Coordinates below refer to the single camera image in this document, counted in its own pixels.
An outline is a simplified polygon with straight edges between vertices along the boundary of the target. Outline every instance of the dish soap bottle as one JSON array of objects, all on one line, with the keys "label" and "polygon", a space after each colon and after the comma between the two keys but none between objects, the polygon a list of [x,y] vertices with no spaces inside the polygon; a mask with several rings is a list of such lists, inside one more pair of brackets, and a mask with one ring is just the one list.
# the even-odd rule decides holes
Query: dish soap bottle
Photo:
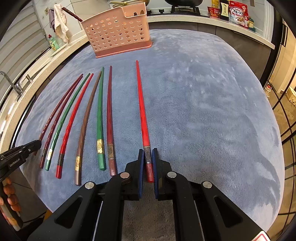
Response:
[{"label": "dish soap bottle", "polygon": [[53,51],[56,51],[57,49],[59,49],[59,45],[53,36],[49,34],[48,39],[49,39],[50,47],[52,48]]}]

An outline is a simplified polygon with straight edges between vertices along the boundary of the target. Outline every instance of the finger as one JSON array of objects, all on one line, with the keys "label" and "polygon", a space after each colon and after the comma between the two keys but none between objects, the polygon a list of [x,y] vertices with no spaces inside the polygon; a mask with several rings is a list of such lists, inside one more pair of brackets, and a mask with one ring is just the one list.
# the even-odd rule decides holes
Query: finger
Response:
[{"label": "finger", "polygon": [[6,185],[3,187],[4,193],[8,194],[15,194],[15,187],[13,185]]},{"label": "finger", "polygon": [[19,204],[15,204],[15,205],[11,205],[11,209],[13,211],[19,212],[21,208]]},{"label": "finger", "polygon": [[7,201],[10,205],[15,205],[18,203],[18,198],[15,194],[12,194],[9,198],[7,198]]},{"label": "finger", "polygon": [[6,181],[6,184],[12,184],[12,180],[9,177],[5,178],[4,181]]}]

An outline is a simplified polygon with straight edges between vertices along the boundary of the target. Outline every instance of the snack bag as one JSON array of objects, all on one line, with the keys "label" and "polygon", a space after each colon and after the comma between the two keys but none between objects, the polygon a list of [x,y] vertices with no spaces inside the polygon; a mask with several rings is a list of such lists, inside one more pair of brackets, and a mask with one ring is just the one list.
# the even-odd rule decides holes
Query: snack bag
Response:
[{"label": "snack bag", "polygon": [[248,28],[248,6],[240,2],[229,2],[229,21]]},{"label": "snack bag", "polygon": [[209,16],[217,17],[217,18],[220,17],[220,9],[214,8],[214,7],[208,7],[207,10],[209,12]]}]

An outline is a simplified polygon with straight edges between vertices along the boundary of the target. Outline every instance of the soy sauce bottle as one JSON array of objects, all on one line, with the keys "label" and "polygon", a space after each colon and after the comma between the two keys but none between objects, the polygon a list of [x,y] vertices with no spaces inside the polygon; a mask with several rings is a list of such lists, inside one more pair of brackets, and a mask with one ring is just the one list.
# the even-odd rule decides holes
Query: soy sauce bottle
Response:
[{"label": "soy sauce bottle", "polygon": [[220,18],[226,21],[229,21],[228,6],[228,0],[220,0]]}]

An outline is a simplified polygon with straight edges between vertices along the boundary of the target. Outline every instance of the gold band on chopstick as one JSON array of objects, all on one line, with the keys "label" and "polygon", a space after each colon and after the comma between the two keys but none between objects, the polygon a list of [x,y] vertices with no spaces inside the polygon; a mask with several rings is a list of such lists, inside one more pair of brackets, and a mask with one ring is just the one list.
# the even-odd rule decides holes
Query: gold band on chopstick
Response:
[{"label": "gold band on chopstick", "polygon": [[108,159],[114,159],[113,144],[108,144],[107,150],[108,150]]},{"label": "gold band on chopstick", "polygon": [[98,139],[96,141],[96,147],[97,147],[98,154],[103,154],[104,153],[104,143],[103,143],[102,139]]},{"label": "gold band on chopstick", "polygon": [[81,157],[77,156],[76,162],[75,162],[75,171],[79,171],[80,160],[81,160]]}]

